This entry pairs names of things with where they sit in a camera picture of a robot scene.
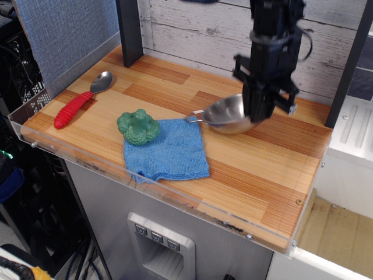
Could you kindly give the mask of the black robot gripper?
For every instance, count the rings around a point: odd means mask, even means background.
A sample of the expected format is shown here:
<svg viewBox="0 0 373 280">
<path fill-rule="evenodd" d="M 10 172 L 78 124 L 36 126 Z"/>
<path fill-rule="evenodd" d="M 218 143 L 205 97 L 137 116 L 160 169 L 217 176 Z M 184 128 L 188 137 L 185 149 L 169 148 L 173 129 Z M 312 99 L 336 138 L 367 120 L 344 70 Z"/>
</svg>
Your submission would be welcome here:
<svg viewBox="0 0 373 280">
<path fill-rule="evenodd" d="M 295 97 L 299 93 L 291 79 L 300 50 L 300 39 L 263 44 L 252 42 L 251 56 L 237 54 L 233 76 L 243 82 L 244 113 L 251 122 L 270 118 L 277 106 L 288 114 L 295 113 Z"/>
</svg>

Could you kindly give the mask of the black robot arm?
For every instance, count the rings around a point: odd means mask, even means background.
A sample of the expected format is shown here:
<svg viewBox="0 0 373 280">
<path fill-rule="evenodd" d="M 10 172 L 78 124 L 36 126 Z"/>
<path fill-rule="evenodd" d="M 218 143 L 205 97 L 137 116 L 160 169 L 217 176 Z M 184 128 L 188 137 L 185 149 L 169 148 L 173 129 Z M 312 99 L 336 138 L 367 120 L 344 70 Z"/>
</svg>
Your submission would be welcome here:
<svg viewBox="0 0 373 280">
<path fill-rule="evenodd" d="M 271 117 L 275 107 L 288 114 L 297 108 L 299 90 L 291 79 L 298 63 L 304 1 L 251 1 L 254 21 L 251 55 L 237 54 L 233 75 L 243 82 L 244 114 L 253 123 Z"/>
</svg>

